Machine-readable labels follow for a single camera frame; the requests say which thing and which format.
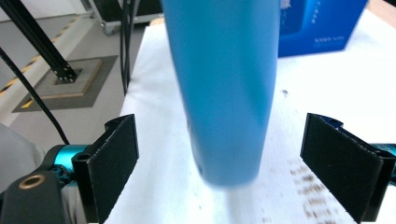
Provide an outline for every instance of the brown stain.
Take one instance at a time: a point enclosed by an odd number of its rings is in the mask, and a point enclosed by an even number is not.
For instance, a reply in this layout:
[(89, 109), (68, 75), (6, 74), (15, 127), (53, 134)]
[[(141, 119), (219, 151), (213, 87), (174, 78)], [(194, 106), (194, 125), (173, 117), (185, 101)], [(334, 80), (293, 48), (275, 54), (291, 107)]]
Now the brown stain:
[(312, 198), (312, 199), (308, 199), (308, 203), (310, 205), (317, 205), (317, 204), (326, 204), (326, 201), (323, 198)]
[(315, 180), (315, 177), (313, 175), (305, 175), (303, 176), (303, 181), (304, 182), (313, 182)]
[(314, 192), (322, 192), (325, 189), (324, 185), (322, 184), (312, 184), (309, 185), (307, 187), (304, 187), (303, 189), (298, 191), (298, 194), (303, 194), (303, 195), (308, 195), (310, 193), (314, 193)]

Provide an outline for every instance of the gray floor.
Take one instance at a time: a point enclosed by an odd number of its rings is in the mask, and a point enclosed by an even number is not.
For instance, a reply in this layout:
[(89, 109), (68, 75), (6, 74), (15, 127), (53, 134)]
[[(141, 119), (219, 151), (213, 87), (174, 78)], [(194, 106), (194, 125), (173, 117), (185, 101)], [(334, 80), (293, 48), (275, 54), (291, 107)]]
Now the gray floor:
[[(54, 36), (72, 18), (73, 16), (45, 19), (40, 20), (40, 23), (42, 23), (41, 26), (49, 36)], [(144, 27), (139, 25), (134, 28), (131, 40), (132, 65), (134, 64)], [(36, 55), (36, 51), (32, 49), (27, 53), (25, 46), (29, 44), (21, 44), (24, 41), (23, 36), (18, 35), (18, 30), (15, 31), (15, 29), (10, 22), (0, 23), (0, 45), (2, 47), (6, 46), (4, 49), (9, 51), (9, 55), (12, 54), (12, 59), (15, 60), (15, 63), (23, 67)], [(102, 27), (97, 23), (83, 37), (81, 42), (73, 48), (72, 53), (66, 60), (119, 55), (120, 36), (118, 32), (112, 36), (104, 35)], [(104, 123), (120, 114), (122, 102), (120, 58), (118, 58), (93, 107), (53, 110), (52, 113), (60, 122), (71, 144), (91, 144), (104, 132)], [(43, 149), (50, 149), (63, 143), (49, 119), (41, 111), (20, 113), (9, 128)]]

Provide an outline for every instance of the floor mat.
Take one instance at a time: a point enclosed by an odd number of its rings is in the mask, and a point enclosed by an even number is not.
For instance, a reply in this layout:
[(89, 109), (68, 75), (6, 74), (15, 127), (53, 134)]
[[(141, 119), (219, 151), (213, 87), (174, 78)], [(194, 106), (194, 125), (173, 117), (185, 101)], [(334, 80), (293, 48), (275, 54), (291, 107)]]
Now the floor mat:
[[(56, 97), (56, 98), (48, 98), (42, 99), (49, 110), (57, 110), (57, 109), (69, 109), (69, 108), (82, 108), (82, 107), (92, 107), (95, 103), (95, 100), (105, 83), (108, 74), (113, 68), (114, 62), (117, 60), (118, 56), (107, 56), (100, 58), (90, 58), (84, 60), (95, 60), (99, 59), (102, 61), (101, 67), (97, 72), (95, 78), (93, 79), (90, 87), (84, 91), (84, 94), (80, 96), (70, 96), (70, 97)], [(46, 79), (46, 76), (37, 83), (35, 88), (40, 85), (42, 81)], [(12, 111), (13, 113), (27, 112), (27, 111), (39, 111), (41, 110), (40, 106), (37, 104), (35, 100), (33, 100), (32, 96), (27, 94), (21, 102), (17, 105), (17, 107)]]

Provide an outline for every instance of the blue bottle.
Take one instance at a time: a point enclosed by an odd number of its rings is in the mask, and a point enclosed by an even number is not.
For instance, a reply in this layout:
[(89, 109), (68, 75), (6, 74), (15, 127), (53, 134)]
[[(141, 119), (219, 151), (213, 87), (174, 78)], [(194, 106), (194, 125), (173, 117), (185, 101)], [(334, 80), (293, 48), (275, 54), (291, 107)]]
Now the blue bottle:
[(198, 170), (209, 184), (253, 180), (276, 81), (279, 0), (163, 0)]

